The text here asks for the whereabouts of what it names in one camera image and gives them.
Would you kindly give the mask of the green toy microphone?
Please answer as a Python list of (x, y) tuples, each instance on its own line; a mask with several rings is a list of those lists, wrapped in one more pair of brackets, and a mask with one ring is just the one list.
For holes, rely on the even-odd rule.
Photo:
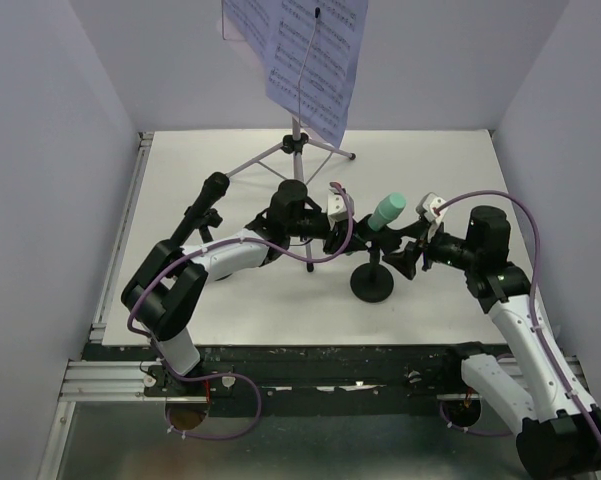
[(396, 220), (405, 207), (406, 199), (401, 193), (390, 193), (379, 202), (374, 212), (369, 216), (367, 220), (369, 228), (374, 232), (379, 232)]

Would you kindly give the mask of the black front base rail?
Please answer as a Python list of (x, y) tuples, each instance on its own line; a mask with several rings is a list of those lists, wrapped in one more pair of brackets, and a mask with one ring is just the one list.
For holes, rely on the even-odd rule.
[(199, 404), (223, 418), (432, 415), (439, 401), (477, 410), (460, 378), (463, 353), (502, 352), (497, 345), (204, 346), (189, 381), (167, 372), (148, 347), (87, 345), (84, 361), (153, 362), (147, 396), (205, 396)]

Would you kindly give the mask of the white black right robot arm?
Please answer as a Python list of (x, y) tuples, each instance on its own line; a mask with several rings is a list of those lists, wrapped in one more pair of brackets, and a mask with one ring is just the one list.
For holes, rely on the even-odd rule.
[(408, 279), (415, 264), (461, 270), (471, 295), (497, 327), (516, 360), (516, 381), (478, 345), (456, 349), (440, 367), (449, 390), (473, 389), (494, 409), (515, 438), (519, 459), (534, 479), (555, 479), (601, 470), (601, 408), (583, 387), (532, 298), (531, 282), (509, 258), (510, 224), (496, 207), (472, 209), (465, 237), (445, 232), (435, 204), (417, 206), (419, 218), (400, 253), (385, 256)]

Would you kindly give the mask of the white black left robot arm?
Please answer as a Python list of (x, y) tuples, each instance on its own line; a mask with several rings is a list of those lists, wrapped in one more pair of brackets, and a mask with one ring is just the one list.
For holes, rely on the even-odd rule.
[(185, 242), (195, 231), (218, 224), (215, 205), (229, 186), (223, 173), (208, 177), (174, 232), (152, 247), (121, 294), (129, 312), (128, 329), (150, 340), (169, 367), (168, 384), (181, 395), (201, 385), (201, 355), (188, 324), (208, 283), (282, 256), (310, 263), (308, 256), (291, 251), (293, 238), (324, 241), (323, 262), (353, 246), (354, 201), (341, 184), (331, 183), (327, 206), (321, 208), (302, 182), (284, 180), (269, 206), (236, 234), (207, 240), (187, 252)]

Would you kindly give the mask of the lilac tripod music stand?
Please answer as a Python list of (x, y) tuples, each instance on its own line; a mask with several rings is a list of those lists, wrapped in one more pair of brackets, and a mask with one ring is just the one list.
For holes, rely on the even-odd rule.
[[(304, 174), (303, 150), (305, 145), (313, 146), (328, 153), (326, 159), (308, 178), (305, 178)], [(309, 134), (308, 131), (301, 127), (300, 121), (296, 117), (292, 117), (291, 132), (289, 134), (284, 135), (282, 140), (274, 146), (228, 171), (226, 176), (228, 178), (232, 178), (253, 165), (259, 165), (282, 180), (286, 180), (286, 177), (280, 172), (272, 167), (267, 166), (263, 162), (264, 159), (274, 155), (276, 152), (283, 152), (284, 154), (290, 156), (293, 169), (292, 178), (304, 183), (305, 185), (308, 185), (316, 177), (316, 175), (326, 166), (326, 163), (333, 155), (341, 156), (350, 161), (355, 160), (357, 157), (357, 155), (353, 152), (342, 150), (330, 144), (324, 143), (323, 141), (316, 140), (315, 135)]]

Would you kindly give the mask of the aluminium left side rail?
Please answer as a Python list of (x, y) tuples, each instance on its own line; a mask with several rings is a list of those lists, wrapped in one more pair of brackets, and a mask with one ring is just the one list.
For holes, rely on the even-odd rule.
[(142, 176), (146, 169), (146, 164), (151, 151), (154, 136), (154, 132), (145, 131), (139, 133), (140, 142), (137, 150), (134, 169), (122, 210), (122, 216), (116, 238), (113, 244), (113, 250), (107, 267), (104, 284), (89, 329), (87, 340), (88, 344), (101, 344), (104, 339), (106, 320), (114, 300), (116, 282), (126, 248), (126, 242), (128, 238), (128, 223), (133, 217), (133, 210), (138, 197), (138, 189), (142, 183)]

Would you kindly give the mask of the white sheet music page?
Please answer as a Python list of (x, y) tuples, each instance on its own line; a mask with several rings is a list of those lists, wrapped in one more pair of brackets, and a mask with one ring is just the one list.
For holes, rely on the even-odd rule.
[(367, 1), (223, 1), (223, 19), (261, 62), (266, 96), (334, 147), (342, 143)]

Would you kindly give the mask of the aluminium rail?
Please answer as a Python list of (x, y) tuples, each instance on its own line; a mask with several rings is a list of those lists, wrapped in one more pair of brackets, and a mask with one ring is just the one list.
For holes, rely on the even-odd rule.
[(126, 248), (126, 242), (128, 238), (128, 223), (133, 217), (133, 210), (138, 197), (138, 189), (142, 183), (142, 176), (146, 169), (146, 164), (151, 151), (154, 136), (154, 132), (145, 131), (139, 133), (140, 142), (137, 150), (134, 169), (122, 210), (122, 216), (116, 238), (113, 244), (113, 250), (107, 267), (104, 284), (89, 329), (87, 340), (88, 344), (101, 344), (104, 339), (106, 320), (114, 300), (116, 282)]
[(137, 361), (71, 361), (64, 374), (58, 400), (60, 402), (151, 402), (204, 404), (205, 396), (175, 397), (145, 394), (145, 374), (153, 362), (141, 366)]

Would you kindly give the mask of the black toy microphone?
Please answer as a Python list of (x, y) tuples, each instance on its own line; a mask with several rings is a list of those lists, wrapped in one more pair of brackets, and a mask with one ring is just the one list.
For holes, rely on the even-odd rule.
[(183, 246), (191, 234), (198, 230), (203, 216), (227, 192), (230, 185), (229, 178), (222, 172), (212, 173), (203, 183), (202, 189), (176, 227), (170, 239), (179, 246)]

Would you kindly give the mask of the black clip microphone stand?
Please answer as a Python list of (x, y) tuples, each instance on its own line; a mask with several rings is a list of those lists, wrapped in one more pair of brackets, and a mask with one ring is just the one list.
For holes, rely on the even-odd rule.
[[(423, 234), (428, 237), (428, 222), (422, 217), (415, 222), (423, 223)], [(350, 277), (350, 288), (358, 299), (366, 303), (379, 303), (392, 294), (394, 279), (389, 269), (383, 265), (385, 262), (382, 257), (400, 252), (408, 242), (414, 241), (401, 237), (397, 233), (399, 229), (392, 229), (387, 225), (379, 232), (374, 232), (369, 228), (369, 242), (366, 245), (353, 245), (354, 251), (366, 250), (369, 254), (369, 261), (358, 266)]]

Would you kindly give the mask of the aluminium front rail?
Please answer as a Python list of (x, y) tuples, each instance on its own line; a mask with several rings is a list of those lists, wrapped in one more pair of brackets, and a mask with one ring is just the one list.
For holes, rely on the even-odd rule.
[(145, 394), (145, 374), (153, 362), (141, 366), (137, 361), (71, 361), (64, 374), (58, 400), (60, 402), (151, 402), (204, 404), (205, 396), (175, 397)]

